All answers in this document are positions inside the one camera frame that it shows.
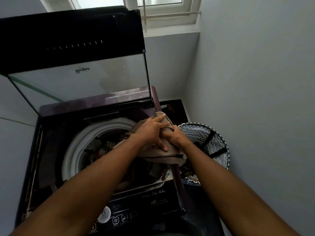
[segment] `open lid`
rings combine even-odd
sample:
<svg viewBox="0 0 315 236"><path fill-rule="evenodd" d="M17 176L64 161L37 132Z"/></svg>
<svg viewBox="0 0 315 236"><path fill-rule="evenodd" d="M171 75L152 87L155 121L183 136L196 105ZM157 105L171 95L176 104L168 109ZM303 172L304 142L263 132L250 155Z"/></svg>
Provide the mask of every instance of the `open lid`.
<svg viewBox="0 0 315 236"><path fill-rule="evenodd" d="M102 7L0 19L0 73L42 105L148 86L139 10Z"/></svg>

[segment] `right arm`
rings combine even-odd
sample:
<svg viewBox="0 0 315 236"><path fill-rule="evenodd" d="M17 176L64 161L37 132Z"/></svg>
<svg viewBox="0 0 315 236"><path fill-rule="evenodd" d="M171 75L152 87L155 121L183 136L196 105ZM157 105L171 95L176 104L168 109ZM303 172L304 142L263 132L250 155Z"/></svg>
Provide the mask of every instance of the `right arm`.
<svg viewBox="0 0 315 236"><path fill-rule="evenodd" d="M233 235L299 235L283 221L251 188L204 154L177 127L161 132L183 151L196 175Z"/></svg>

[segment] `hand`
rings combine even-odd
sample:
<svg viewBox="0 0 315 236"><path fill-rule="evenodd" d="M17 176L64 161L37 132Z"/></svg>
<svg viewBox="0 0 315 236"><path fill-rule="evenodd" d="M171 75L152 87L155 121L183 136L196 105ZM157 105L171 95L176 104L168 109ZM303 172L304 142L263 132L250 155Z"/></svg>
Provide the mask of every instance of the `hand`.
<svg viewBox="0 0 315 236"><path fill-rule="evenodd" d="M187 136L178 128L178 126L173 125L173 132L165 132L161 131L160 136L168 140L173 145L179 147L181 151L185 145L191 143L191 141L187 138Z"/></svg>
<svg viewBox="0 0 315 236"><path fill-rule="evenodd" d="M162 114L156 118L149 118L138 128L134 135L137 136L138 139L140 139L145 145L156 144L162 150L167 151L167 146L159 138L160 129L169 125L169 122L160 123L164 117L165 114Z"/></svg>

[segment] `brown garment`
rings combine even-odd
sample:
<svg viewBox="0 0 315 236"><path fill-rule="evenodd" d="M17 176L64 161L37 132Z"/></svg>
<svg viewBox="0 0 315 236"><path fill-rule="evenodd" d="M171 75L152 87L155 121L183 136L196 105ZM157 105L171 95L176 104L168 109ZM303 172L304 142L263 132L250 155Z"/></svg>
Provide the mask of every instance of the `brown garment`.
<svg viewBox="0 0 315 236"><path fill-rule="evenodd" d="M162 115L163 112L157 112L155 116L152 116L151 118L158 117ZM135 133L138 128L146 121L142 120L138 122L136 125L132 127L132 129L126 133L126 136L124 140L122 140L120 143L118 143L115 147L119 146L121 143L123 143L132 133ZM170 124L162 128L161 131L174 131L172 125L173 123L171 120L165 116L160 122L169 122ZM176 155L183 155L183 153L180 151L180 149L174 145L172 145L168 140L165 138L161 138L161 141L167 146L167 151L163 151L158 146L150 146L146 145L142 148L142 150L139 152L138 157L142 157L147 161L150 162L159 162L159 163L167 163L167 164L178 164L179 166L183 165L186 160L184 160L181 157L176 157Z"/></svg>

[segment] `whirlpool logo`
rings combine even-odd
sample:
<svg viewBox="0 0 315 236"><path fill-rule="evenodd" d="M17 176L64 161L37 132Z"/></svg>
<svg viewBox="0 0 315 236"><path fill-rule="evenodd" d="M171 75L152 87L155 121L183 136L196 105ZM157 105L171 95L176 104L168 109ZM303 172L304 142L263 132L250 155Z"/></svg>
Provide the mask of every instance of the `whirlpool logo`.
<svg viewBox="0 0 315 236"><path fill-rule="evenodd" d="M79 67L79 69L76 69L76 74L79 74L81 72L87 72L88 70L90 70L90 68L81 68L81 67Z"/></svg>

